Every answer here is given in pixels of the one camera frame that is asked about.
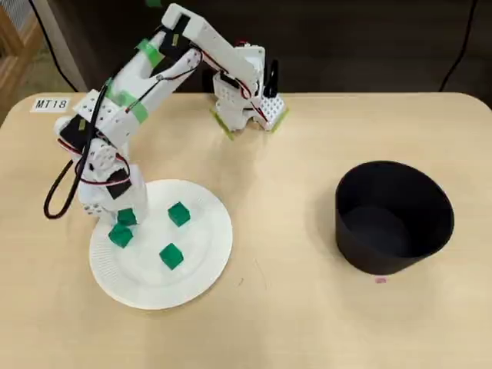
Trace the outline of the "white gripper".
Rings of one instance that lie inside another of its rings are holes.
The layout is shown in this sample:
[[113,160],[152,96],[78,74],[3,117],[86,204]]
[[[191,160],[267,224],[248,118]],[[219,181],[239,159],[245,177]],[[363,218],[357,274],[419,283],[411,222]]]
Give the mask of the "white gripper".
[[85,213],[102,224],[115,224],[115,213],[109,210],[132,208],[138,224],[148,214],[147,187],[140,168],[129,165],[117,148],[102,140],[91,142],[78,200]]

